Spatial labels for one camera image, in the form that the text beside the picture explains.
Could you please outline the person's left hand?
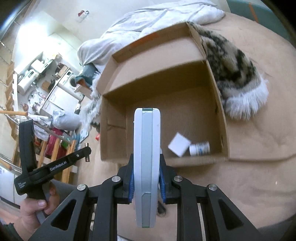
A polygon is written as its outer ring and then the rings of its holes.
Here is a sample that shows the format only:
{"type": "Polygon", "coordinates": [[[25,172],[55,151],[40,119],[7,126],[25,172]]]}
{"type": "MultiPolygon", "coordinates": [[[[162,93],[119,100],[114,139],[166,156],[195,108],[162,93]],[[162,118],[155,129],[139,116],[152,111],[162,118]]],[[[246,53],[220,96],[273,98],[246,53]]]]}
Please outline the person's left hand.
{"type": "Polygon", "coordinates": [[[7,225],[1,223],[1,240],[29,240],[40,227],[36,212],[44,211],[50,215],[60,204],[60,196],[56,186],[49,185],[49,200],[26,198],[20,206],[21,216],[7,225]]]}

